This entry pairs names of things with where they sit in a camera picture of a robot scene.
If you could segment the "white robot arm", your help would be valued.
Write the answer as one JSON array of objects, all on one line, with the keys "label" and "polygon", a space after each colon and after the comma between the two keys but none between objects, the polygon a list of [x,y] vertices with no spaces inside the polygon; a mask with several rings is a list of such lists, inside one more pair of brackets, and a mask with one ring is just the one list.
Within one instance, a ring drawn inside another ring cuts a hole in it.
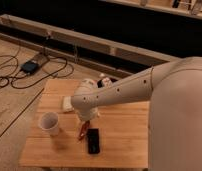
[{"label": "white robot arm", "polygon": [[71,104],[83,121],[99,106],[148,101],[149,171],[202,171],[202,57],[153,66],[96,88],[83,80]]}]

